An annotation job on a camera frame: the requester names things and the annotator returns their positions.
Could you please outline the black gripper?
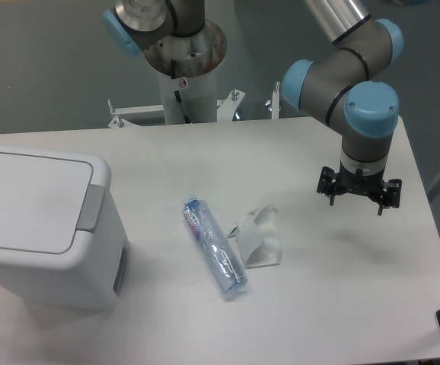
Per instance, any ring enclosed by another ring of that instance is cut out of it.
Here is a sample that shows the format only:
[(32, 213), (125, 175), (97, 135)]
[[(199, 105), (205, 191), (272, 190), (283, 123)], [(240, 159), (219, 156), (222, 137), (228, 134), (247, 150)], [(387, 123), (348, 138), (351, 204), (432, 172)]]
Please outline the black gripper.
[(353, 194), (366, 196), (378, 205), (378, 216), (383, 210), (400, 207), (401, 179), (383, 180), (384, 168), (377, 173), (365, 174), (359, 169), (348, 170), (340, 163), (340, 171), (336, 173), (329, 167), (323, 167), (317, 184), (317, 193), (329, 199), (329, 205), (334, 206), (335, 198), (339, 195)]

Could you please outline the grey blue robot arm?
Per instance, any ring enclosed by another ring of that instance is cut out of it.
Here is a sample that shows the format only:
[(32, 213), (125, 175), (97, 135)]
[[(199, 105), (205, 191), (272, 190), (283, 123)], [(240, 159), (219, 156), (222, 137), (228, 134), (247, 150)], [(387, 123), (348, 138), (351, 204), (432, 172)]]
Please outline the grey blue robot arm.
[[(307, 7), (334, 52), (321, 62), (293, 63), (281, 98), (340, 134), (340, 168), (321, 170), (317, 191), (334, 199), (353, 194), (380, 210), (398, 208), (402, 182), (384, 180), (399, 97), (375, 76), (403, 49), (400, 28), (375, 20), (360, 1), (309, 1)], [(103, 16), (121, 50), (143, 55), (161, 84), (168, 124), (218, 122), (216, 73), (227, 40), (208, 20), (202, 1), (117, 1)]]

